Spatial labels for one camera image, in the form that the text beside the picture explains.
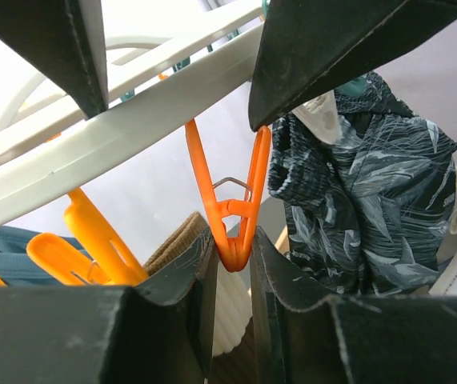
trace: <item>white clip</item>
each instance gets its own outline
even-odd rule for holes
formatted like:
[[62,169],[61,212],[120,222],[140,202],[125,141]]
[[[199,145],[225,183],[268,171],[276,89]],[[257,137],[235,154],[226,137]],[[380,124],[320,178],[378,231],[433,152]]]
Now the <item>white clip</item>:
[[342,136],[333,90],[294,108],[292,113],[321,142],[334,144]]

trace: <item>patterned fabric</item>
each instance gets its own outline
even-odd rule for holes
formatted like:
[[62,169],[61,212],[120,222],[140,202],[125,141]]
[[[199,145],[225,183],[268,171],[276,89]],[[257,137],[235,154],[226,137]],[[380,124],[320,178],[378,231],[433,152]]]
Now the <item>patterned fabric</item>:
[[[286,203],[291,261],[337,292],[409,292],[438,276],[457,143],[375,72],[365,78],[359,97],[335,90],[343,136],[334,145],[314,138],[293,114],[274,124],[269,188]],[[337,214],[327,231],[330,211]]]

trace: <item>leaf pattern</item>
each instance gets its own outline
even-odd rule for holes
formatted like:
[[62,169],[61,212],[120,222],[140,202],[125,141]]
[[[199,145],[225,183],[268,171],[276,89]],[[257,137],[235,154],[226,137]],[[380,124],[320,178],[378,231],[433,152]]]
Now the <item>leaf pattern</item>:
[[337,293],[410,292],[438,276],[457,143],[366,78],[358,97],[335,90],[335,144],[293,114],[272,126],[268,186],[285,203],[292,262]]

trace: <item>white drying rack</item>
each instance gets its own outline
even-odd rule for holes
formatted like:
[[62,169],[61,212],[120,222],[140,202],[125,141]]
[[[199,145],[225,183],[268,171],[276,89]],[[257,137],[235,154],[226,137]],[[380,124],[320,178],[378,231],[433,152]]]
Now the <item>white drying rack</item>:
[[[109,101],[190,57],[261,15],[261,2],[237,0],[203,15],[198,28],[177,37],[107,39],[112,48],[152,48],[109,78]],[[17,120],[18,108],[45,79],[33,76],[0,119],[0,225],[82,186],[125,162],[201,114],[250,79],[263,25],[230,40],[79,130],[44,143],[83,119],[69,97],[47,100]]]

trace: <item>black object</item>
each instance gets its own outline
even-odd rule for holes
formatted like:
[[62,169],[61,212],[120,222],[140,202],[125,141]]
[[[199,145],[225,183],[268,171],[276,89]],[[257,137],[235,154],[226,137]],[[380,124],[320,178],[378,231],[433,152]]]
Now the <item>black object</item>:
[[251,83],[253,131],[420,46],[457,0],[273,0]]
[[251,256],[259,383],[457,383],[457,298],[328,294],[262,231]]
[[0,0],[0,39],[91,118],[107,109],[100,0]]
[[0,384],[203,384],[217,254],[205,231],[136,288],[0,288]]

